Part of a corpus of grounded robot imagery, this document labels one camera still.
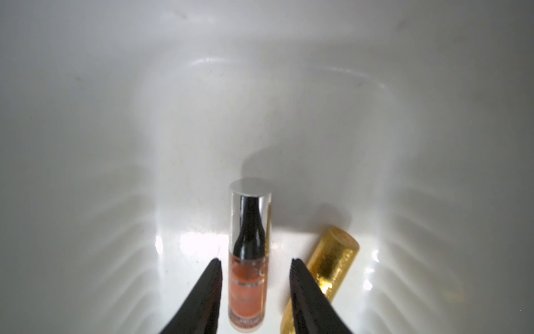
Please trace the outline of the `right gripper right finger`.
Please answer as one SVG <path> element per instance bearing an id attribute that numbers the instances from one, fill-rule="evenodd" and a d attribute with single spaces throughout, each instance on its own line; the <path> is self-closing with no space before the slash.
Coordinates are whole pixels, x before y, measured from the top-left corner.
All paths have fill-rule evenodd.
<path id="1" fill-rule="evenodd" d="M 301 259 L 291 261 L 289 281 L 296 333 L 352 333 L 321 292 Z"/>

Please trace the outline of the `gold lipstick tube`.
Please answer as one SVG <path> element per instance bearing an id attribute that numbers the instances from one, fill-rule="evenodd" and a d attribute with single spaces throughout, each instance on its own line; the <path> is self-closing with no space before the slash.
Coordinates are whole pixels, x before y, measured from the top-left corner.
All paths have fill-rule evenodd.
<path id="1" fill-rule="evenodd" d="M 305 265 L 330 304 L 359 250 L 360 245 L 352 236 L 338 227 L 331 226 Z M 293 325 L 291 293 L 280 332 L 296 333 Z"/>

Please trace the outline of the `orange lip gloss silver cap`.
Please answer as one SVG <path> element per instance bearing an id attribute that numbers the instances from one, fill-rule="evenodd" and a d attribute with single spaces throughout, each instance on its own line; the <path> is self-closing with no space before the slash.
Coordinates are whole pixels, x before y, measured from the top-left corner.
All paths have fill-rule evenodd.
<path id="1" fill-rule="evenodd" d="M 257 330 L 266 312 L 272 191 L 259 178 L 230 185 L 228 315 L 236 330 Z"/>

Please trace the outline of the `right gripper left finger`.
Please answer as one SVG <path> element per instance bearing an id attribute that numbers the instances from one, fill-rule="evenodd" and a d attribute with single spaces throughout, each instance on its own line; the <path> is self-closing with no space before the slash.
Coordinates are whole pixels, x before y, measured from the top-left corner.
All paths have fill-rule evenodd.
<path id="1" fill-rule="evenodd" d="M 217 333 L 223 286 L 222 264 L 214 258 L 161 334 Z"/>

